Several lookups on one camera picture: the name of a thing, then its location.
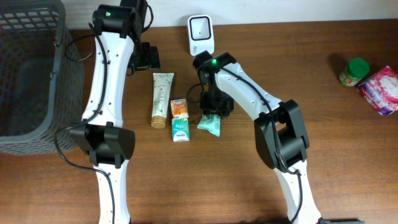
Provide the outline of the teal wet wipes pack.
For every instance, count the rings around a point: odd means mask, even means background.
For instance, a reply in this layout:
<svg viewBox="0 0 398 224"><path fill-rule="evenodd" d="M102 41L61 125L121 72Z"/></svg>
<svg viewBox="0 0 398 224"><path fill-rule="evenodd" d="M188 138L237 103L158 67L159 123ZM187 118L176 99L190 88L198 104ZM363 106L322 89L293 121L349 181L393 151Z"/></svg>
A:
<svg viewBox="0 0 398 224"><path fill-rule="evenodd" d="M221 117L217 114L203 114L197 128L207 130L209 133L220 137Z"/></svg>

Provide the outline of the cream lotion tube gold cap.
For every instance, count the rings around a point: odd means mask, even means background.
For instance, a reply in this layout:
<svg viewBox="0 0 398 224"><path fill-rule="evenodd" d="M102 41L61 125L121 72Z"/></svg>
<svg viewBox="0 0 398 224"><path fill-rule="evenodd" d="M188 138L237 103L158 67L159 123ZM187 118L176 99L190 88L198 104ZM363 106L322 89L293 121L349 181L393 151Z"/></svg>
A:
<svg viewBox="0 0 398 224"><path fill-rule="evenodd" d="M153 73L153 78L154 95L151 126L156 129L163 129L166 126L174 73Z"/></svg>

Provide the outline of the orange Kleenex tissue pack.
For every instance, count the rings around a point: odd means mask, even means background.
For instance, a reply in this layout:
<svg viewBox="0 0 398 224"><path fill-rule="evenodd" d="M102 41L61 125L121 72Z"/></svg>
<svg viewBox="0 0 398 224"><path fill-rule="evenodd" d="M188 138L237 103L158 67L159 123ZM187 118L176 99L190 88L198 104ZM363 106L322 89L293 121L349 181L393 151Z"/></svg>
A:
<svg viewBox="0 0 398 224"><path fill-rule="evenodd" d="M185 98L170 102L173 119L189 118L187 100Z"/></svg>

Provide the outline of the green lid glass jar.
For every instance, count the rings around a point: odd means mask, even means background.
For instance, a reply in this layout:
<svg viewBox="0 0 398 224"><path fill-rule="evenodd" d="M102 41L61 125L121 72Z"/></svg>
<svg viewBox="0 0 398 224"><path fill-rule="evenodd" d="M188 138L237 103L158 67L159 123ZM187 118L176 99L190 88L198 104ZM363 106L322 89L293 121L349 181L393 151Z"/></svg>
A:
<svg viewBox="0 0 398 224"><path fill-rule="evenodd" d="M339 81L344 86L355 86L370 71L370 66L362 58L352 59L345 69L339 74Z"/></svg>

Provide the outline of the purple red pad package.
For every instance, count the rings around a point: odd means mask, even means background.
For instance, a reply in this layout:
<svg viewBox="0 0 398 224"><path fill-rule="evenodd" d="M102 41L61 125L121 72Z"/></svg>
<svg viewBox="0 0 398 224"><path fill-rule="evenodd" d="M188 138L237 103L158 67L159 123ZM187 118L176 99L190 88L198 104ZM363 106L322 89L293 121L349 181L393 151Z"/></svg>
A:
<svg viewBox="0 0 398 224"><path fill-rule="evenodd" d="M357 87L359 94L381 115L397 111L397 73L384 67Z"/></svg>

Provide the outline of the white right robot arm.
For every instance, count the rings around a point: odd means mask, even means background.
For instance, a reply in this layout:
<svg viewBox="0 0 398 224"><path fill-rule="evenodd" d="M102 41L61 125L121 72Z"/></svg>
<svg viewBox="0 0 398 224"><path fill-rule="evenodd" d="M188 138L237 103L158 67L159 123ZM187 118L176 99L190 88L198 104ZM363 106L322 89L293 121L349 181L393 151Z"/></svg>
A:
<svg viewBox="0 0 398 224"><path fill-rule="evenodd" d="M280 182L289 222L322 223L307 175L308 133L299 105L282 101L261 88L229 53L213 57L204 51L193 67L200 85L203 114L228 117L238 104L254 123L256 151Z"/></svg>

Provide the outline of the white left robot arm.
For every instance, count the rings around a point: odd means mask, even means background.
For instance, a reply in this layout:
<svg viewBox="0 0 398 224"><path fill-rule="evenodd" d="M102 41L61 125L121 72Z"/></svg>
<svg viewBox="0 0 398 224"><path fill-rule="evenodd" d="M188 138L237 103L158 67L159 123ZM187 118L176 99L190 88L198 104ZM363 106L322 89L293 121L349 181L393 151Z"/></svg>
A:
<svg viewBox="0 0 398 224"><path fill-rule="evenodd" d="M160 68L157 47L142 42L148 30L147 1L101 4L89 24L95 39L95 68L81 123L69 133L90 161L99 188L100 223L130 223L127 166L135 148L134 131L123 128L123 93L127 71Z"/></svg>

